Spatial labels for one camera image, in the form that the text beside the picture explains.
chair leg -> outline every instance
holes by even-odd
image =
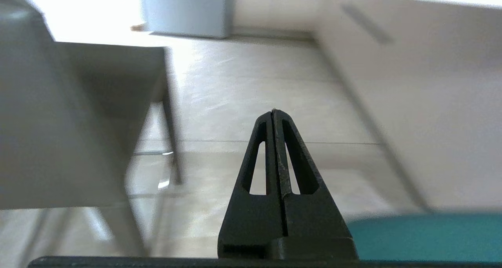
[[[114,207],[99,207],[99,211],[111,229],[118,247],[126,256],[147,256],[147,251],[129,202],[122,202]]]
[[[183,173],[181,164],[181,154],[180,149],[177,142],[177,132],[174,123],[173,109],[171,104],[171,97],[169,95],[169,87],[166,88],[164,97],[162,98],[162,107],[164,108],[164,116],[167,122],[167,131],[169,134],[169,141],[171,143],[171,151],[173,152],[173,161],[174,161],[174,169],[175,169],[175,177],[174,184],[182,184],[183,183]]]

teal mat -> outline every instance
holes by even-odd
[[[348,228],[364,260],[502,262],[501,214],[366,219]]]

